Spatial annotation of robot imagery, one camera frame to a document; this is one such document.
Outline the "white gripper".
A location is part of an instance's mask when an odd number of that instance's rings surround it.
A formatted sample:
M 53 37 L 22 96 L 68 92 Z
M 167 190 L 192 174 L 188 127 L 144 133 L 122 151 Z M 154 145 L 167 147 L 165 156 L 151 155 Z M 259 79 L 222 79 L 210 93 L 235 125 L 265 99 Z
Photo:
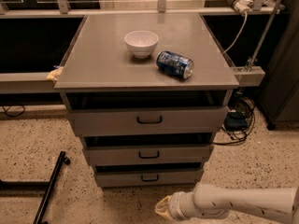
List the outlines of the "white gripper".
M 197 217 L 198 208 L 194 204 L 192 192 L 175 192 L 168 195 L 155 205 L 155 213 L 167 220 L 187 220 Z

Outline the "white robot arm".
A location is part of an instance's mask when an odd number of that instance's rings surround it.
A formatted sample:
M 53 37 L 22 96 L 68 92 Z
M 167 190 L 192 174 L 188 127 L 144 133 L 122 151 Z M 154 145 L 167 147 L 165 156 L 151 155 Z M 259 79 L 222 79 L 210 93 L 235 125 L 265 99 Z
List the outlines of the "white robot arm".
M 230 211 L 299 224 L 299 188 L 224 189 L 197 183 L 193 191 L 175 192 L 155 205 L 158 215 L 178 221 L 224 219 Z

